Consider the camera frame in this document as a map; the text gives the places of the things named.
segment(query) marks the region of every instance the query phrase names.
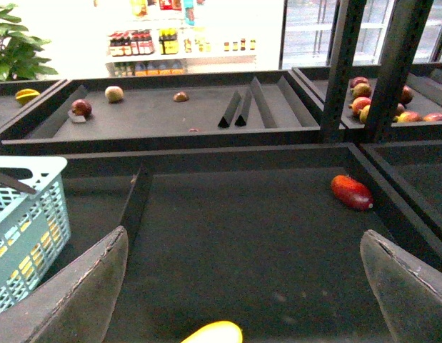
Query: dark gray bin floor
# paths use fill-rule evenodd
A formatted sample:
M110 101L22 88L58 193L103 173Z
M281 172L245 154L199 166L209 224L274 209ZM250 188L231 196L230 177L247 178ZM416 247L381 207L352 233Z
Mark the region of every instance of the dark gray bin floor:
M374 87L376 86L376 79L368 79L370 81L370 85L374 90ZM324 94L327 93L328 88L328 81L323 80L317 80L313 81L313 83L318 87ZM424 95L421 93L413 90L414 92L414 98L413 100L406 105L406 111L414 111L418 112L422 117L425 115L432 113L432 112L440 112L442 113L442 107L431 101L430 99L427 99ZM346 90L346 100L344 102L343 106L343 114L342 114L342 120L343 122L351 129L357 129L362 128L364 125L360 122L358 117L354 117L352 114L352 110L348 107L350 104L352 104L353 97L351 93L351 89L347 88Z
M392 342L359 249L389 235L333 197L345 173L154 176L106 342L180 342L221 319L246 343Z
M13 119L21 108L14 95L0 96L0 128Z
M442 163L395 165L393 168L442 216Z
M92 91L86 97L93 107L93 119L84 124L74 124L69 119L56 132L54 138L79 140L92 138L131 138L187 134L191 128L202 132L219 132L218 123L227 109L235 91L244 96L248 86L213 86L206 88L128 90L125 99L118 104L109 104L102 91ZM263 85L264 95L275 113L287 116L293 127L300 123L291 111L277 85ZM175 103L173 95L185 91L190 99ZM257 104L252 99L246 126L237 127L233 119L227 130L264 129Z
M42 282L113 231L122 215L131 177L63 180L71 238Z

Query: green plant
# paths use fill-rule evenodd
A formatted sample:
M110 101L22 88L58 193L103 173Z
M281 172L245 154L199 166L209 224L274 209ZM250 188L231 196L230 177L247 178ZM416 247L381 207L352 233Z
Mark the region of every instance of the green plant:
M50 59L36 55L50 41L25 34L29 30L19 24L21 18L9 14L15 7L16 4L0 6L0 81L57 74L55 69L43 65Z

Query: sauce bottle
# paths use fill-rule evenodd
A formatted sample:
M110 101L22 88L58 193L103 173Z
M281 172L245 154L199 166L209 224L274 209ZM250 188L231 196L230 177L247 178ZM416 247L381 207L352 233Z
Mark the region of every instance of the sauce bottle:
M145 30L144 32L144 48L146 50L146 54L151 55L156 50L154 48L154 43L152 42L151 32L149 30Z
M132 48L130 46L130 33L126 32L124 35L124 55L132 56Z
M138 33L136 31L132 34L132 39L130 41L130 47L132 49L132 54L134 56L137 56L140 54Z
M122 57L124 55L124 36L122 33L118 34L116 38L116 56Z
M142 31L139 31L138 33L138 53L140 55L144 55L145 54L145 41L144 41L144 34Z
M110 35L109 54L111 57L116 57L116 32Z

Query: yellow fruit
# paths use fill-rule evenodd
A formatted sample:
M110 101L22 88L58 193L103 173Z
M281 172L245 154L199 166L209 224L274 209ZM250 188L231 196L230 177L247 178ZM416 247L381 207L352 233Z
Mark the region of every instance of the yellow fruit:
M358 118L361 120L361 123L362 123L362 124L365 124L365 123L366 123L366 119L367 119L367 117L368 117L368 112L369 112L369 111L370 111L370 105L366 105L366 106L362 109L360 116L358 116Z
M232 322L214 322L202 327L182 343L242 343L241 329Z
M22 89L16 93L14 98L23 106L35 99L38 95L40 95L40 92L35 89Z

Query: divider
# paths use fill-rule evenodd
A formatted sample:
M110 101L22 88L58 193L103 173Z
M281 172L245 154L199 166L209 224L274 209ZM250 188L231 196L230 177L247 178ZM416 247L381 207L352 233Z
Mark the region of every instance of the divider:
M279 79L278 88L281 90L281 93L284 95L284 98L301 126L318 126L317 121L311 116L305 104L300 100L284 77Z
M251 82L251 91L254 95L254 99L256 100L258 111L261 112L263 125L266 129L276 129L277 126L275 119L271 114L270 107L266 103L261 83L258 81L257 77L254 77Z
M252 93L251 90L248 89L246 90L246 93L244 94L244 97L241 102L240 114L238 115L238 118L235 121L236 126L246 126L249 117L249 110L251 109L251 100L252 100Z
M228 103L227 109L225 113L223 114L218 126L226 129L230 127L230 124L233 120L233 117L235 116L236 109L238 108L238 104L241 101L241 95L238 91L235 91L233 93L232 98L230 99L230 102Z

